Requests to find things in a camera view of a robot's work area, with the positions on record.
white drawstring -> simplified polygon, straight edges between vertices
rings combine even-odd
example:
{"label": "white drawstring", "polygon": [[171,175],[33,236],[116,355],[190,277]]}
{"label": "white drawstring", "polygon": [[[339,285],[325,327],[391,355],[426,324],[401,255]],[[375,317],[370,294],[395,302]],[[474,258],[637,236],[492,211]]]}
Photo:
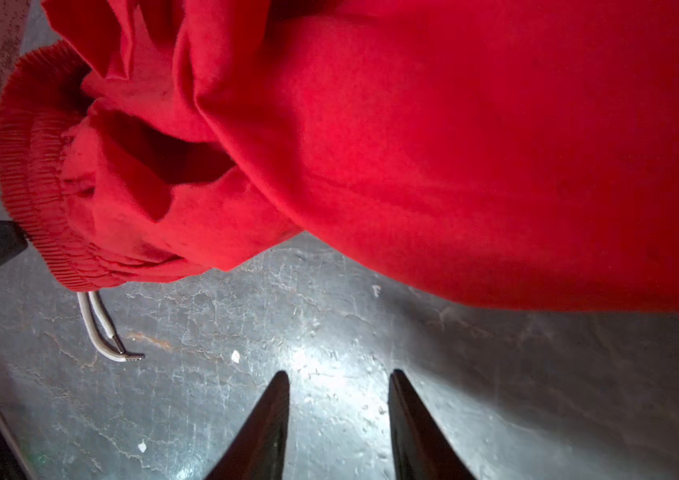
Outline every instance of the white drawstring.
{"label": "white drawstring", "polygon": [[[127,360],[142,360],[144,355],[141,353],[129,353],[124,349],[124,345],[121,339],[118,338],[118,334],[115,331],[115,326],[110,316],[104,309],[102,305],[102,299],[97,291],[88,293],[77,293],[78,296],[78,306],[81,308],[81,316],[84,319],[84,325],[86,326],[86,333],[89,335],[89,340],[92,341],[92,345],[95,346],[98,352],[106,356],[108,359],[114,362],[126,362]],[[92,310],[95,312],[95,316],[102,325],[102,329],[105,331],[105,335],[112,339],[116,344],[119,352],[114,352],[113,348],[107,344],[100,336],[97,326],[95,325],[95,319],[92,315]]]}

gray floor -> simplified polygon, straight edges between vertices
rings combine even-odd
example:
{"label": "gray floor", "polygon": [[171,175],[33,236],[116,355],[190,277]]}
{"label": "gray floor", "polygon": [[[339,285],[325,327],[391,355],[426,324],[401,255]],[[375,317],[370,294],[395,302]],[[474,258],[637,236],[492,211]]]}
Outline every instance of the gray floor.
{"label": "gray floor", "polygon": [[679,315],[458,306],[308,235],[103,295],[142,362],[95,354],[33,249],[0,269],[0,412],[40,478],[203,478],[282,369],[285,478],[392,478],[394,368],[480,479],[679,478]]}

concrete floor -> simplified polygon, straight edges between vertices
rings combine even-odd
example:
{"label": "concrete floor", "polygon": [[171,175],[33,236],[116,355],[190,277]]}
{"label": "concrete floor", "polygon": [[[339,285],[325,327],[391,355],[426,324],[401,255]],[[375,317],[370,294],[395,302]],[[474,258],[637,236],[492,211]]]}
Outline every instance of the concrete floor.
{"label": "concrete floor", "polygon": [[[54,39],[33,8],[24,50]],[[33,249],[0,269],[0,412],[40,478],[204,478],[277,370],[285,478],[392,478],[402,368],[481,480],[679,479],[679,315],[472,309],[309,235],[103,295],[142,362],[95,353]]]}

red fabric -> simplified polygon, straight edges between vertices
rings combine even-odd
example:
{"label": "red fabric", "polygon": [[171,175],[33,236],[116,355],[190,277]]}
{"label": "red fabric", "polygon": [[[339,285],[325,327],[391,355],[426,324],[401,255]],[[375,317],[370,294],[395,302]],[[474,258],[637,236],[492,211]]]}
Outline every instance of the red fabric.
{"label": "red fabric", "polygon": [[115,280],[301,227],[471,305],[679,310],[679,0],[44,6],[93,69],[66,218]]}

